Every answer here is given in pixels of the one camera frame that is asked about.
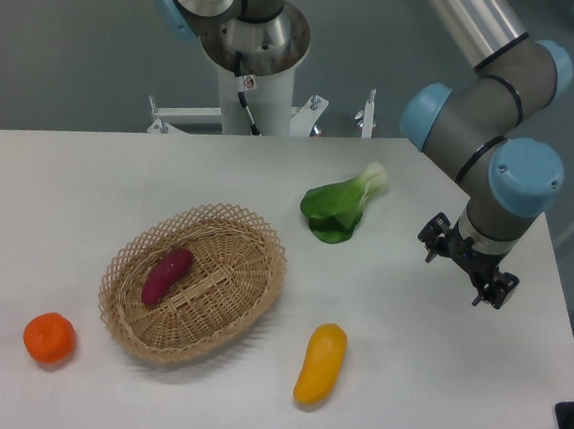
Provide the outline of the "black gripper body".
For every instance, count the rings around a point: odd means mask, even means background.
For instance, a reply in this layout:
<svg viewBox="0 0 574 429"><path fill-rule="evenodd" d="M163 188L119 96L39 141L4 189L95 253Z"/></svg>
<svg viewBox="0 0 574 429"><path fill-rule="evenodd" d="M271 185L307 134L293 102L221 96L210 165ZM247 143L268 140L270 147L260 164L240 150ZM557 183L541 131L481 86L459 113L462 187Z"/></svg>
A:
<svg viewBox="0 0 574 429"><path fill-rule="evenodd" d="M505 254L488 254L473 248L475 240L472 237L464 238L456 223L450 232L445 235L445 256L452 260L469 275L472 285L476 288L486 288L494 281L500 262Z"/></svg>

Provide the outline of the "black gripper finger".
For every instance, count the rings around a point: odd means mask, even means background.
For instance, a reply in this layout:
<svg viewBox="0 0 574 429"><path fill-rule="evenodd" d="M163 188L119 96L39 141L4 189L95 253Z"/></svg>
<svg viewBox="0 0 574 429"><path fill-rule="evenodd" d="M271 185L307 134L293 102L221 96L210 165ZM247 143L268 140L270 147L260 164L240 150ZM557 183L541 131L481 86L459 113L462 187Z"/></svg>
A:
<svg viewBox="0 0 574 429"><path fill-rule="evenodd" d="M481 302L485 302L499 310L514 294L519 285L519 279L510 272L501 272L496 269L491 275L474 274L472 283L477 291L472 305L476 307Z"/></svg>
<svg viewBox="0 0 574 429"><path fill-rule="evenodd" d="M427 251L424 259L429 264L436 257L448 257L448 234L450 233L450 223L448 217L443 213L437 213L417 234L418 240L424 245Z"/></svg>

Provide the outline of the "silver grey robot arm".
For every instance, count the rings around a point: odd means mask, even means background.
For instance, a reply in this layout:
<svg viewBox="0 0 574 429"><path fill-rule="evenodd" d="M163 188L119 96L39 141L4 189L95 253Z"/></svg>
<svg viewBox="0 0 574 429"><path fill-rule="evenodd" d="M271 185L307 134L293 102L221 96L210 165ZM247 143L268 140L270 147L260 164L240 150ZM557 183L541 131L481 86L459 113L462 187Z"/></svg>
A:
<svg viewBox="0 0 574 429"><path fill-rule="evenodd" d="M323 100L293 109L295 69L309 25L287 0L155 0L181 40L200 40L218 76L227 135L310 134ZM547 210L564 168L549 145L509 132L569 87L573 66L558 44L528 37L507 0L428 0L477 80L460 92L427 85L401 127L416 149L468 194L458 221L436 215L418 235L431 257L467 272L477 300L502 307L518 279L501 261Z"/></svg>

